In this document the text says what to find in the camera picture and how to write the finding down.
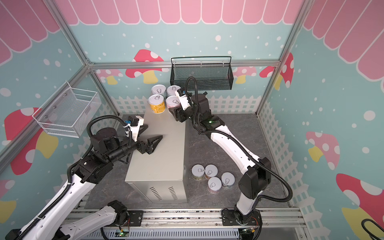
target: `yellow can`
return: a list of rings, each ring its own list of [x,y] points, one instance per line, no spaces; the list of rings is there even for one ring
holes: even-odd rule
[[[162,113],[166,109],[164,104],[164,97],[160,94],[154,94],[148,98],[149,105],[151,106],[152,112]]]

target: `tin can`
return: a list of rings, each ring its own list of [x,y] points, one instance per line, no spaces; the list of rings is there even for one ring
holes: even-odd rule
[[[208,191],[212,194],[216,194],[221,189],[221,181],[218,177],[211,177],[208,180]]]
[[[177,85],[172,85],[172,86],[169,86],[167,88],[167,95],[168,96],[175,96],[176,95],[176,91],[179,90],[181,87],[177,86]]]
[[[235,176],[230,172],[225,172],[221,175],[221,183],[224,189],[229,189],[235,183]]]
[[[148,98],[149,105],[154,113],[162,113],[166,109],[164,97],[160,94],[152,95]]]
[[[201,179],[203,179],[204,172],[205,172],[205,169],[203,165],[196,164],[195,166],[192,167],[192,175],[195,180],[200,181]]]
[[[167,99],[167,88],[164,85],[157,84],[152,87],[151,89],[152,95],[154,94],[160,94],[164,97],[164,99]]]
[[[211,177],[215,177],[217,172],[217,167],[215,165],[209,164],[205,167],[205,178],[209,180]]]
[[[167,105],[167,108],[175,108],[175,107],[180,107],[181,106],[181,103],[179,102],[179,97],[177,96],[170,96],[170,97],[167,97],[166,99],[166,105]]]

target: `can lid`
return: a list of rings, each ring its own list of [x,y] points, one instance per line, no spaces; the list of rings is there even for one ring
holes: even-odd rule
[[[161,84],[157,84],[151,88],[153,94],[161,94],[166,91],[166,87]]]
[[[167,97],[167,99],[166,99],[166,103],[167,103],[168,105],[171,105],[171,106],[173,106],[173,105],[178,105],[178,104],[180,104],[179,97],[177,97],[177,96],[175,96],[175,95],[170,96],[170,97]]]
[[[179,90],[181,87],[177,85],[172,85],[167,88],[168,95],[176,95],[175,91]]]
[[[154,94],[148,98],[148,102],[153,105],[158,105],[164,102],[164,97],[160,94]]]
[[[204,167],[203,165],[196,164],[192,167],[192,174],[196,177],[202,177],[204,175]]]
[[[215,165],[209,164],[205,167],[205,174],[209,177],[215,177],[217,175],[217,167]]]
[[[219,191],[221,188],[221,181],[218,177],[211,177],[208,180],[208,187],[213,191]]]
[[[230,172],[225,172],[221,175],[221,181],[226,186],[231,186],[235,183],[235,176]]]

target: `black mesh basket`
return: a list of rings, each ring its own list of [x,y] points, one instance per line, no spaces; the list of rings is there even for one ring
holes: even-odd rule
[[[196,63],[190,63],[191,58],[194,58]],[[171,85],[184,87],[186,80],[193,76],[197,80],[199,90],[232,89],[233,73],[230,56],[171,58],[171,62]],[[188,91],[193,91],[194,89],[193,84],[188,85]]]

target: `black mounting plate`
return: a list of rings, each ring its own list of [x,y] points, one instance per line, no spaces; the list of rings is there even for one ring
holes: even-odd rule
[[[222,221],[223,221],[223,226],[238,226],[238,225],[240,225],[236,221],[235,210],[233,210],[233,209],[232,210],[223,209],[221,211],[221,217],[222,217]],[[253,209],[252,212],[249,215],[247,215],[247,217],[248,217],[248,219],[250,219],[250,221],[247,222],[247,224],[244,226],[256,226],[256,225],[263,224],[262,220],[261,220],[260,211],[257,209]]]
[[[143,211],[128,211],[129,213],[129,226],[130,227],[139,227],[141,226],[141,221],[143,219]]]

